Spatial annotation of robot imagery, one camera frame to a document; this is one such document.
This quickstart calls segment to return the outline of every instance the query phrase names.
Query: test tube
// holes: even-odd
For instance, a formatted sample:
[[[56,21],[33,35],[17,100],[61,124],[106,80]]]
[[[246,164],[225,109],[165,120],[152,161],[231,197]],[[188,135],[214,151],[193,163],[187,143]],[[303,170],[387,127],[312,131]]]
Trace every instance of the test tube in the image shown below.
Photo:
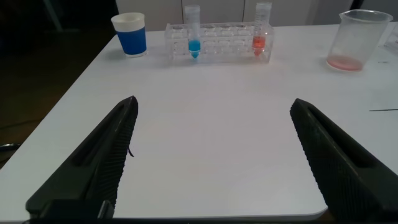
[[[188,49],[193,58],[200,53],[200,7],[198,5],[185,6],[185,18],[188,24]]]
[[[264,52],[266,47],[265,28],[268,26],[269,16],[271,15],[271,2],[258,2],[256,4],[256,16],[254,21],[254,33],[252,49],[256,56]]]

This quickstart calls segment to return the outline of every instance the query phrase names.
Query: blue liquid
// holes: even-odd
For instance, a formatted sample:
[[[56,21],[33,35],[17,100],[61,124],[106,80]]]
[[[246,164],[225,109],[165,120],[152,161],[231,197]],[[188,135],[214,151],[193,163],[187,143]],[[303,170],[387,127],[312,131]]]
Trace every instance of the blue liquid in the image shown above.
[[[190,40],[188,43],[188,50],[191,53],[193,58],[197,58],[200,52],[200,41],[199,40]]]

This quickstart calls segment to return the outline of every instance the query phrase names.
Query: test tube rack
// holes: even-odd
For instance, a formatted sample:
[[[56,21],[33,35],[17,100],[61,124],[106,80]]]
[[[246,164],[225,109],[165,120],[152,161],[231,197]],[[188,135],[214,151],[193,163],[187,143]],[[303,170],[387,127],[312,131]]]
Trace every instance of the test tube rack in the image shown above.
[[[200,25],[201,51],[193,58],[188,51],[188,27],[167,24],[166,50],[172,63],[259,62],[269,63],[274,42],[274,29],[263,28],[266,37],[264,51],[254,55],[252,49],[254,23],[228,22]]]

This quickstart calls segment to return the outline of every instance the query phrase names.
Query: pink liquid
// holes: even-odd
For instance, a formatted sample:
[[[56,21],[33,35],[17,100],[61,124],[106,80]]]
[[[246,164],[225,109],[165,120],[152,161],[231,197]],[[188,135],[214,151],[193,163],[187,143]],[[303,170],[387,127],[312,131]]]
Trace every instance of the pink liquid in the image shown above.
[[[347,56],[332,55],[326,61],[330,66],[344,71],[357,72],[363,68],[359,60]]]

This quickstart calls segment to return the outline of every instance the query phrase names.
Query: white cup rim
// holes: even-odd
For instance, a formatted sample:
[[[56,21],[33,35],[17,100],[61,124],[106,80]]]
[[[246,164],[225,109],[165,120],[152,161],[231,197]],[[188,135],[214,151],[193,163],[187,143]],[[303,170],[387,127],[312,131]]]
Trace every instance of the white cup rim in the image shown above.
[[[116,15],[111,18],[113,23],[130,23],[144,20],[145,15],[140,12],[127,12]]]

